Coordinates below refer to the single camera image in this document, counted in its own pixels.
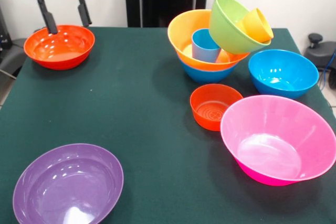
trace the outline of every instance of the dark green tablecloth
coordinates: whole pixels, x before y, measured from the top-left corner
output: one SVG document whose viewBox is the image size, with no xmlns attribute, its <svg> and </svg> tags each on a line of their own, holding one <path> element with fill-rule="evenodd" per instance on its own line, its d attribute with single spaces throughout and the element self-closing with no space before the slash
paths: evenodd
<svg viewBox="0 0 336 224">
<path fill-rule="evenodd" d="M 69 71 L 29 59 L 0 111 L 0 218 L 16 223 L 12 194 L 42 153 L 69 143 L 100 145 L 120 160 L 124 189 L 103 223 L 336 223 L 336 168 L 320 178 L 269 187 L 247 177 L 218 132 L 193 120 L 198 86 L 183 72 L 166 29 L 92 28 L 89 59 Z M 270 48 L 298 51 L 286 29 Z M 223 81 L 257 94 L 248 59 Z M 300 102 L 336 129 L 315 86 Z"/>
</svg>

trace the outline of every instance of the purple bowl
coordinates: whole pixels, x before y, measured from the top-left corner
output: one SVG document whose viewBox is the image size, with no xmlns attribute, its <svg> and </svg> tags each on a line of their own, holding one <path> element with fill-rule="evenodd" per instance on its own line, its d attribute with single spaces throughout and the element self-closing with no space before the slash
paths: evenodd
<svg viewBox="0 0 336 224">
<path fill-rule="evenodd" d="M 14 214 L 21 224 L 97 224 L 116 205 L 122 186 L 122 167 L 109 151 L 91 144 L 61 146 L 22 173 Z"/>
</svg>

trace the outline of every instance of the black knob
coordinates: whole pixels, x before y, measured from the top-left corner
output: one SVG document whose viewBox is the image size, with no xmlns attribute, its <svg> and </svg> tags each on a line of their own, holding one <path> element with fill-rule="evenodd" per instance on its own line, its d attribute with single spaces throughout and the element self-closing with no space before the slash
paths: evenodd
<svg viewBox="0 0 336 224">
<path fill-rule="evenodd" d="M 311 43 L 310 47 L 315 48 L 318 45 L 318 43 L 323 40 L 323 37 L 320 34 L 315 34 L 314 33 L 314 34 L 309 34 L 308 39 Z"/>
</svg>

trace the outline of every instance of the light blue cup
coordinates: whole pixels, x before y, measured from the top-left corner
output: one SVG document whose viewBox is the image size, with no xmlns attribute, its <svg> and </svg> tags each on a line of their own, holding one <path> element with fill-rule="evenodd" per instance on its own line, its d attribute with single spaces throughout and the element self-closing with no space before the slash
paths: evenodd
<svg viewBox="0 0 336 224">
<path fill-rule="evenodd" d="M 182 67 L 184 71 L 187 73 L 187 75 L 200 84 L 207 84 L 207 83 L 218 83 L 225 79 L 234 69 L 237 65 L 234 65 L 231 68 L 220 70 L 220 71 L 204 71 L 204 70 L 198 70 L 196 68 L 192 68 L 185 64 L 181 59 L 180 62 L 182 64 Z"/>
<path fill-rule="evenodd" d="M 192 42 L 194 59 L 212 63 L 216 62 L 220 53 L 220 47 L 211 38 L 208 28 L 194 32 Z"/>
<path fill-rule="evenodd" d="M 248 62 L 251 79 L 261 94 L 298 98 L 319 79 L 315 65 L 306 57 L 285 50 L 264 50 Z"/>
</svg>

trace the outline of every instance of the bowl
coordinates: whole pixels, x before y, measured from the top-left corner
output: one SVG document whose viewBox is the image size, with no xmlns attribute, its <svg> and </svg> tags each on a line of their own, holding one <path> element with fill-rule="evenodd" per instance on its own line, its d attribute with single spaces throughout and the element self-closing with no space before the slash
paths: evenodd
<svg viewBox="0 0 336 224">
<path fill-rule="evenodd" d="M 336 159 L 336 137 L 311 108 L 275 95 L 244 98 L 224 113 L 224 144 L 242 170 L 270 186 L 326 173 Z"/>
<path fill-rule="evenodd" d="M 246 58 L 249 53 L 234 55 L 222 51 L 227 61 L 220 63 L 197 60 L 190 53 L 193 33 L 202 28 L 209 28 L 210 15 L 211 10 L 205 9 L 190 10 L 177 15 L 168 26 L 168 38 L 180 59 L 188 66 L 204 71 L 224 70 Z"/>
<path fill-rule="evenodd" d="M 93 48 L 94 34 L 80 26 L 60 25 L 57 28 L 57 34 L 49 34 L 47 28 L 32 34 L 24 44 L 25 53 L 49 69 L 67 70 L 80 65 Z"/>
<path fill-rule="evenodd" d="M 20 224 L 97 224 L 114 208 L 122 187 L 122 167 L 109 151 L 65 145 L 22 173 L 14 189 L 14 214 Z"/>
<path fill-rule="evenodd" d="M 242 99 L 235 89 L 222 84 L 207 84 L 195 89 L 190 96 L 190 106 L 195 121 L 210 131 L 221 130 L 221 118 L 227 108 Z"/>
<path fill-rule="evenodd" d="M 250 11 L 241 21 L 236 23 L 236 26 L 252 39 L 261 43 L 274 37 L 272 28 L 258 8 Z"/>
<path fill-rule="evenodd" d="M 306 57 L 285 50 L 264 50 L 248 63 L 250 76 L 261 94 L 298 98 L 313 87 L 319 72 Z"/>
<path fill-rule="evenodd" d="M 234 65 L 233 67 L 220 71 L 204 71 L 188 66 L 181 59 L 180 62 L 187 75 L 200 84 L 218 83 L 225 79 L 236 67 L 236 65 Z"/>
<path fill-rule="evenodd" d="M 249 10 L 236 0 L 215 0 L 209 32 L 213 40 L 225 51 L 244 54 L 270 45 L 270 41 L 260 43 L 252 39 L 235 25 L 248 13 Z"/>
</svg>

